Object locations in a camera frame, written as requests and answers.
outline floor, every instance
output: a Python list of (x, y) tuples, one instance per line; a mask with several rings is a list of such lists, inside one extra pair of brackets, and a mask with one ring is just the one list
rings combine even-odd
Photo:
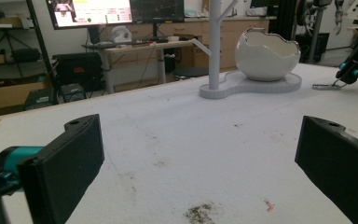
[[(326, 51), (326, 53), (322, 56), (322, 59), (320, 62), (316, 63), (322, 66), (329, 66), (329, 67), (339, 67), (341, 63), (345, 61), (345, 59), (351, 54), (350, 48), (345, 49), (329, 49)], [(174, 82), (174, 79), (172, 78), (172, 74), (168, 73), (166, 75), (167, 82)], [(115, 86), (116, 92), (122, 92), (122, 91), (130, 91), (140, 88), (147, 88), (150, 86), (158, 85), (158, 79), (152, 78), (148, 80), (142, 80), (142, 82), (132, 82), (128, 84), (122, 84)], [(101, 95), (105, 95), (105, 91), (95, 91), (95, 92), (87, 92), (87, 97), (98, 97)], [(61, 96), (59, 96), (59, 102), (60, 104), (63, 103), (63, 99)]]

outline black monitor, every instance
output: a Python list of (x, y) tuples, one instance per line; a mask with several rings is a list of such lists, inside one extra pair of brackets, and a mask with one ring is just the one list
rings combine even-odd
[(251, 8), (254, 7), (276, 7), (279, 5), (279, 0), (252, 0)]
[(153, 36), (158, 23), (185, 22), (184, 0), (130, 0), (133, 23), (153, 23)]
[(46, 0), (55, 30), (89, 28), (99, 42), (100, 25), (132, 23), (130, 0)]

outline desk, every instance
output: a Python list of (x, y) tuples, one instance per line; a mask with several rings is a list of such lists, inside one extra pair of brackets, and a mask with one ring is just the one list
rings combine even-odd
[[(105, 161), (68, 223), (188, 224), (189, 209), (204, 204), (205, 223), (350, 223), (295, 155), (304, 115), (358, 138), (358, 82), (316, 91), (311, 85), (334, 81), (336, 68), (293, 72), (302, 87), (283, 94), (207, 100), (200, 77), (9, 115), (0, 118), (0, 151), (45, 146), (65, 122), (98, 113)], [(31, 223), (23, 193), (4, 201), (12, 223)]]
[(150, 46), (141, 46), (141, 47), (135, 47), (135, 48), (123, 48), (123, 49), (100, 49), (98, 50), (101, 59), (103, 61), (103, 77), (106, 82), (106, 90), (108, 93), (113, 93), (113, 75), (109, 71), (111, 69), (110, 67), (110, 61), (109, 61), (109, 54), (128, 54), (128, 53), (137, 53), (145, 50), (156, 50), (158, 52), (158, 75), (159, 75), (159, 82), (165, 83), (165, 64), (164, 64), (164, 49), (174, 49), (174, 48), (181, 48), (185, 46), (191, 46), (193, 42), (190, 40), (188, 41), (170, 41), (168, 43), (158, 43), (158, 44), (152, 44)]

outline monitor stand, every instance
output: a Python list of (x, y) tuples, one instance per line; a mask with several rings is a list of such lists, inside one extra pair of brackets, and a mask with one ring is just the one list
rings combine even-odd
[(91, 44), (98, 44), (101, 42), (100, 27), (98, 25), (88, 27), (87, 30), (89, 31), (89, 42), (91, 42)]

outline stool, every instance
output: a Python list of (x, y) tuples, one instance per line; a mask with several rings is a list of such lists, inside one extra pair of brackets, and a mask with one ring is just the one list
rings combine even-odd
[(185, 80), (192, 77), (204, 77), (209, 75), (208, 68), (203, 67), (184, 67), (173, 70), (173, 79), (176, 81)]

